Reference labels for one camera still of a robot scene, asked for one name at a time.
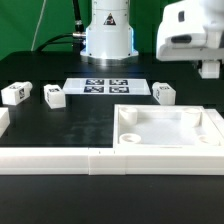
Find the white plastic base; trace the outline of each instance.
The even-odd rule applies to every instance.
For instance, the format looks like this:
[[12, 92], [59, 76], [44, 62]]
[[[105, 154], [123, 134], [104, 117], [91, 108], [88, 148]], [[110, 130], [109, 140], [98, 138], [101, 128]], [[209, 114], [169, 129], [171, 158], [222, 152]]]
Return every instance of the white plastic base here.
[[[158, 106], [157, 112], [152, 116], [152, 109], [155, 112], [155, 106], [131, 105], [131, 107], [137, 107], [140, 117], [148, 115], [147, 118], [145, 117], [145, 121], [148, 119], [145, 126], [148, 126], [150, 119], [157, 120], [155, 123], [159, 127], [153, 127], [154, 135], [160, 135], [161, 131], [167, 128], [167, 126], [161, 125], [162, 119], [170, 120], [171, 123], [178, 123], [178, 120], [181, 119], [179, 112], [183, 109], [183, 107]], [[180, 123], [180, 126], [174, 127], [177, 129], [175, 133], [180, 132], [181, 129], [191, 133], [191, 136], [187, 136], [185, 139], [187, 144], [183, 144], [183, 139], [177, 139], [179, 142], [177, 145], [167, 145], [165, 144], [167, 137], [164, 136], [164, 139], [157, 139], [161, 144], [147, 144], [143, 138], [141, 144], [127, 146], [126, 144], [119, 145], [117, 142], [121, 131], [118, 108], [117, 105], [114, 124], [116, 148], [0, 148], [0, 174], [224, 175], [224, 120], [216, 110], [204, 110], [202, 107], [197, 107], [201, 110], [201, 120], [197, 126], [200, 130], [196, 130], [195, 127], [182, 126], [183, 124]], [[138, 122], [143, 122], [142, 125], [144, 126], [144, 120], [138, 120]], [[134, 131], [130, 125], [127, 125], [126, 128]], [[144, 133], [151, 137], [147, 128]], [[195, 136], [201, 136], [198, 134], [209, 136], [214, 134], [213, 137], [219, 140], [219, 146], [198, 145], [194, 141], [190, 142]]]
[[151, 95], [145, 79], [68, 78], [63, 91], [85, 95]]

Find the small white block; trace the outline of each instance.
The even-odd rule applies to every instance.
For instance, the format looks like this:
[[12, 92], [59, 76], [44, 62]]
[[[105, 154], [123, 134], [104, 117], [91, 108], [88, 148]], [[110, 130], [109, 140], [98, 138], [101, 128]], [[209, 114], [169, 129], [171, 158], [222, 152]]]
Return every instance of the small white block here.
[[156, 82], [152, 89], [153, 97], [160, 105], [175, 105], [176, 91], [170, 85]]
[[30, 96], [32, 89], [30, 82], [15, 82], [1, 90], [2, 103], [7, 105], [17, 105]]
[[8, 108], [0, 108], [0, 137], [10, 124]]
[[65, 93], [58, 85], [44, 86], [44, 98], [51, 109], [66, 107]]
[[219, 61], [203, 61], [199, 73], [203, 79], [218, 79], [220, 73]]

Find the white tray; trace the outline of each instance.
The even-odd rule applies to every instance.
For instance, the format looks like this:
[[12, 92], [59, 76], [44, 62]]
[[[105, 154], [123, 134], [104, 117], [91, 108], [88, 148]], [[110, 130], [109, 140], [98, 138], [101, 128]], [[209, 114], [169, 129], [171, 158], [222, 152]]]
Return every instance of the white tray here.
[[[122, 109], [137, 109], [137, 123], [124, 125], [120, 118]], [[196, 127], [183, 125], [181, 116], [186, 108], [194, 108], [201, 111], [200, 123]], [[119, 143], [119, 137], [125, 133], [137, 134], [141, 137], [141, 144], [128, 147], [147, 148], [198, 148], [198, 136], [213, 136], [224, 145], [224, 138], [218, 128], [209, 117], [206, 110], [199, 106], [138, 106], [116, 105], [114, 115], [114, 139], [113, 147], [127, 147]]]

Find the black tabletop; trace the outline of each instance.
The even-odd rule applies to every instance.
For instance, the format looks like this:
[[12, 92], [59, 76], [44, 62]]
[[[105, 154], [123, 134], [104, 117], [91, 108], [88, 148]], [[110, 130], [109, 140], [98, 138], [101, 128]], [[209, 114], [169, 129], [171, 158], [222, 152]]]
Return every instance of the black tabletop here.
[[[62, 52], [18, 52], [0, 62], [0, 88], [33, 84], [31, 97], [9, 106], [6, 147], [112, 147], [115, 104], [156, 104], [152, 96], [67, 95], [67, 107], [51, 110], [43, 86], [66, 78], [144, 78], [176, 91], [177, 105], [224, 109], [220, 79], [202, 80], [191, 62], [159, 62], [151, 54], [137, 64], [100, 67]], [[0, 176], [0, 223], [211, 223], [223, 222], [222, 176]]]

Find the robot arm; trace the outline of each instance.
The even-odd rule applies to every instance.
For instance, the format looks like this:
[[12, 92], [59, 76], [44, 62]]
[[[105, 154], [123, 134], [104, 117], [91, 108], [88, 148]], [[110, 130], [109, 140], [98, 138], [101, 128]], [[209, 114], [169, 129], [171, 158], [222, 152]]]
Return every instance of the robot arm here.
[[202, 61], [202, 78], [218, 78], [224, 62], [224, 1], [184, 0], [168, 5], [157, 36], [162, 61]]

